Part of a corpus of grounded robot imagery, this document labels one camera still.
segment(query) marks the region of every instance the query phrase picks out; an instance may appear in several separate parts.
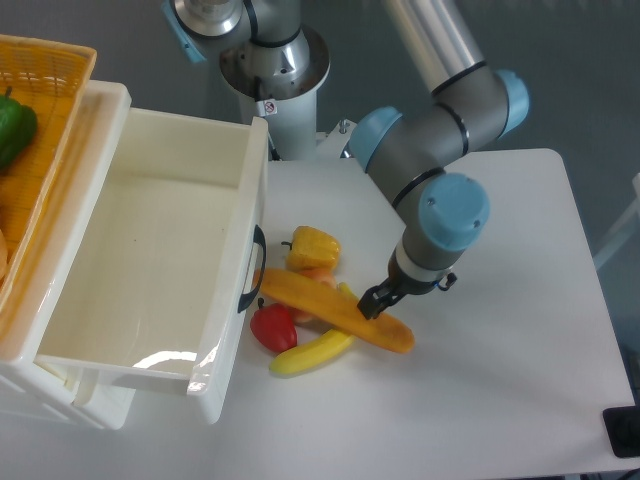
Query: black handle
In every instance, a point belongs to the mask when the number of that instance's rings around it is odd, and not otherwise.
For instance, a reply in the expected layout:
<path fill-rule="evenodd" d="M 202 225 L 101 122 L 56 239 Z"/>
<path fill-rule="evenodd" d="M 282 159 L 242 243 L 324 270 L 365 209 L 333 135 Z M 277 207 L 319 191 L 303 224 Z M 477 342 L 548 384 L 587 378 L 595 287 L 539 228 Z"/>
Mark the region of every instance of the black handle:
<path fill-rule="evenodd" d="M 267 240 L 264 238 L 264 232 L 258 225 L 256 225 L 256 228 L 253 230 L 253 243 L 256 243 L 260 247 L 262 247 L 262 265 L 260 266 L 260 278 L 258 279 L 258 283 L 256 284 L 256 286 L 253 287 L 253 290 L 240 295 L 240 300 L 238 301 L 238 313 L 249 308 L 249 305 L 251 305 L 253 300 L 258 295 L 260 285 L 262 285 L 262 278 L 264 277 L 264 268 L 267 265 Z"/>

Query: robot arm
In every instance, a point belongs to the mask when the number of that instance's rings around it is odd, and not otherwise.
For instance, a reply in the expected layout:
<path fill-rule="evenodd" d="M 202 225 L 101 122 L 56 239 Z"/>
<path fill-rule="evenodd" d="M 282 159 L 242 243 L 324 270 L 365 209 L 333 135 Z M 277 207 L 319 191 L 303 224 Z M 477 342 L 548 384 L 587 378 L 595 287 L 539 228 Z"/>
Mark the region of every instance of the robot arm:
<path fill-rule="evenodd" d="M 407 294 L 453 285 L 453 264 L 478 239 L 489 201 L 477 182 L 444 167 L 517 126 L 529 108 L 524 84 L 491 72 L 452 1 L 389 0 L 387 7 L 435 105 L 414 122 L 390 107 L 376 110 L 349 142 L 406 224 L 389 277 L 358 304 L 367 318 Z"/>
<path fill-rule="evenodd" d="M 220 48 L 244 42 L 220 60 L 227 83 L 241 96 L 255 102 L 272 97 L 284 106 L 313 93 L 327 74 L 326 46 L 301 26 L 300 0 L 172 1 L 173 13 L 198 43 L 214 38 Z M 529 108 L 524 84 L 486 65 L 453 0 L 386 4 L 435 105 L 413 122 L 390 107 L 376 110 L 358 124 L 349 142 L 406 225 L 389 260 L 388 278 L 358 304 L 366 318 L 405 295 L 453 285 L 453 264 L 478 239 L 489 201 L 477 182 L 444 168 L 517 126 Z M 291 147 L 285 160 L 301 158 L 315 146 L 313 100 L 308 104 L 313 108 L 268 119 L 275 146 L 281 153 Z M 302 110 L 309 121 L 301 121 Z M 304 128 L 295 130 L 300 125 Z M 308 142 L 300 143 L 305 136 Z"/>

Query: toy banana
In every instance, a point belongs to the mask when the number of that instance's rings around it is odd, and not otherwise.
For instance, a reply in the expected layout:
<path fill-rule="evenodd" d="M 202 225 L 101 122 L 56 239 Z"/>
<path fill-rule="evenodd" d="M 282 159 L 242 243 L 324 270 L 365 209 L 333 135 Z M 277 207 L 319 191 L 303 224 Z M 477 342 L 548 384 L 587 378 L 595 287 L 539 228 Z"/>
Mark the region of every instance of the toy banana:
<path fill-rule="evenodd" d="M 338 290 L 357 300 L 346 283 L 340 283 Z M 269 370 L 278 375 L 304 372 L 338 356 L 353 343 L 355 338 L 349 333 L 331 329 L 315 340 L 282 352 L 271 362 Z"/>

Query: green bell pepper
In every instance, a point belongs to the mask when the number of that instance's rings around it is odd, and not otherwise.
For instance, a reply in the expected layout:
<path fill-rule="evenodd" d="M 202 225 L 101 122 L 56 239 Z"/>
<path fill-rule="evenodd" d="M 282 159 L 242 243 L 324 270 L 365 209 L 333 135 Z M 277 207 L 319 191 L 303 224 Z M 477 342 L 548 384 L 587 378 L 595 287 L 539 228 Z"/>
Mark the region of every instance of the green bell pepper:
<path fill-rule="evenodd" d="M 38 118 L 31 107 L 11 98 L 11 87 L 0 97 L 0 170 L 8 167 L 31 143 Z"/>

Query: orange basket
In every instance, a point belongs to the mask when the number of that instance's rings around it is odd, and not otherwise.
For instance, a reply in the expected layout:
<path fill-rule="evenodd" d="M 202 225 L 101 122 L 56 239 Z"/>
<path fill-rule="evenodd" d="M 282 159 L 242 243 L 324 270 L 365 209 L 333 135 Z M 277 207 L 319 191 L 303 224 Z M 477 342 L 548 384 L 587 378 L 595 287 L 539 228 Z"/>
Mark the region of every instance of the orange basket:
<path fill-rule="evenodd" d="M 95 60 L 91 48 L 0 35 L 0 94 L 12 87 L 11 98 L 38 117 L 31 145 L 0 172 L 0 230 L 9 252 L 0 310 L 43 214 Z"/>

